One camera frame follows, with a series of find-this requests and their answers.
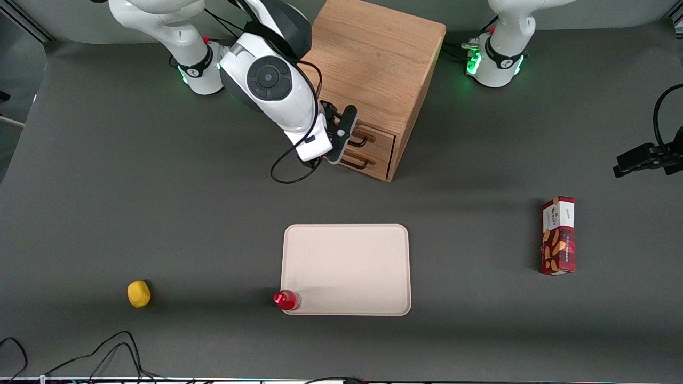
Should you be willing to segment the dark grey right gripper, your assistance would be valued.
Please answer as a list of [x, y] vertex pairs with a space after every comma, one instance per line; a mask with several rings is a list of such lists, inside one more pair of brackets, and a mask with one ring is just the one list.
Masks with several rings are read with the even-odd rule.
[[348, 105], [342, 113], [334, 105], [325, 105], [326, 132], [331, 140], [332, 150], [325, 157], [330, 164], [338, 164], [348, 146], [357, 122], [357, 108]]

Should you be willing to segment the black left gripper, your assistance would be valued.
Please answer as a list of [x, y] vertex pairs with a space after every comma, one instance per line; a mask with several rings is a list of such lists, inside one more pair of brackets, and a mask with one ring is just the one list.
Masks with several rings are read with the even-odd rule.
[[616, 178], [633, 172], [662, 168], [666, 175], [674, 175], [682, 170], [682, 127], [678, 128], [673, 141], [664, 143], [659, 128], [654, 129], [657, 145], [643, 143], [632, 150], [617, 156], [617, 165], [613, 168]]

